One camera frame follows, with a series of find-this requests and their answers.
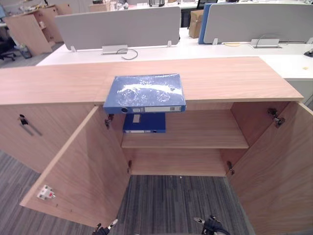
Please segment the blue binder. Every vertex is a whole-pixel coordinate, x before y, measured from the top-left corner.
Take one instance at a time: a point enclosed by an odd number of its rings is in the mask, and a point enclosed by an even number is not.
[[[107,114],[185,111],[180,75],[117,76],[104,109]]]
[[[165,113],[127,114],[124,133],[165,133]]]

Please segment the door hinge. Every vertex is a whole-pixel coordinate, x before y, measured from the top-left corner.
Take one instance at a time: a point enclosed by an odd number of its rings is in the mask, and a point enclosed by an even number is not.
[[[277,109],[268,108],[268,114],[271,115],[273,121],[275,122],[275,126],[278,128],[286,121],[283,117],[279,118],[277,114]]]
[[[131,172],[131,167],[132,167],[132,161],[128,161],[128,168],[127,168],[127,173],[130,174]]]
[[[110,123],[113,121],[113,118],[114,118],[114,114],[109,114],[108,118],[104,120],[104,124],[106,125],[108,129],[110,127]]]
[[[38,198],[45,200],[47,198],[55,198],[55,194],[53,192],[53,188],[49,187],[48,185],[44,185],[43,188],[37,195]]]
[[[227,167],[231,175],[235,174],[235,170],[233,169],[233,164],[231,163],[231,161],[227,161]]]

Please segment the gray desk partition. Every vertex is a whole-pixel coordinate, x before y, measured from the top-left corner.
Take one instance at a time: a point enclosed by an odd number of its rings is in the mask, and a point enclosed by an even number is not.
[[[313,37],[313,5],[213,4],[203,40],[249,42],[265,34],[278,34],[272,38],[281,42],[306,42]]]
[[[55,17],[70,49],[102,46],[162,46],[179,41],[180,8],[158,7],[124,11],[90,12]]]

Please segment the gray carpet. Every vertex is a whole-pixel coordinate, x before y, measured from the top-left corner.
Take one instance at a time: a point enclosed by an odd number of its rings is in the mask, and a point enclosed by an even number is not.
[[[63,43],[56,43],[53,47],[52,50],[55,51],[58,49],[60,46],[62,46]],[[35,66],[39,62],[41,62],[43,59],[45,59],[48,55],[51,53],[43,53],[41,55],[36,55],[33,56],[29,59],[24,59],[20,52],[18,50],[12,50],[17,57],[15,57],[15,61],[12,61],[11,59],[5,58],[4,60],[0,60],[0,69],[3,68],[13,68],[13,67],[23,67],[23,66]]]
[[[193,218],[211,214],[232,235],[254,234],[226,178],[132,176],[112,235],[201,234]]]
[[[38,177],[38,173],[0,152],[0,234],[90,235],[91,227],[19,205]],[[201,225],[193,217],[205,218],[211,213],[232,235],[252,234],[224,178],[132,176],[112,235],[200,234]]]
[[[19,205],[38,177],[0,151],[0,235],[91,235],[91,227]]]

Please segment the computer monitor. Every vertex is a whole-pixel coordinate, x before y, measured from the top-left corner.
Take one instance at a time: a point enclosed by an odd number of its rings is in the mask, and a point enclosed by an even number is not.
[[[2,5],[0,5],[0,21],[2,20],[3,17],[5,17],[5,11]]]
[[[206,3],[217,3],[217,0],[198,0],[197,9],[204,9]]]

